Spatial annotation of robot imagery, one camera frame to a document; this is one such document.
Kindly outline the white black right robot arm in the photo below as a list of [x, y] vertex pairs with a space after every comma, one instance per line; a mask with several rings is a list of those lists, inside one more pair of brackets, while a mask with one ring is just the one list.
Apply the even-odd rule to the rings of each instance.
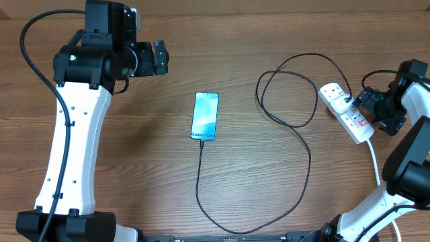
[[368, 143], [373, 124], [395, 135], [405, 120], [411, 129], [388, 156], [380, 184], [353, 210], [337, 215], [304, 241], [376, 241], [377, 234], [398, 217], [429, 209], [429, 79], [428, 65], [407, 60], [395, 71], [388, 90], [364, 87], [352, 98], [338, 83], [318, 95], [355, 143]]

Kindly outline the blue Galaxy smartphone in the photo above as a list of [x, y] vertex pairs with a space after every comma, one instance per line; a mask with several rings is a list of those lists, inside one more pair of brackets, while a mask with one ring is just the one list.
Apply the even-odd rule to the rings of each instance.
[[218, 93], [196, 93], [191, 123], [190, 137], [192, 139], [215, 140], [218, 104]]

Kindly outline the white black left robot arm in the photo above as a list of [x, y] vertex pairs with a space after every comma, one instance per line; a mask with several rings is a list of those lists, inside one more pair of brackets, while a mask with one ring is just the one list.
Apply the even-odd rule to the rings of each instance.
[[117, 81], [164, 75], [162, 40], [138, 42], [140, 15], [112, 1], [88, 1], [85, 26], [54, 56], [47, 86], [56, 96], [56, 124], [44, 183], [34, 208], [17, 214], [16, 231], [30, 241], [143, 241], [95, 208], [94, 177], [101, 128]]

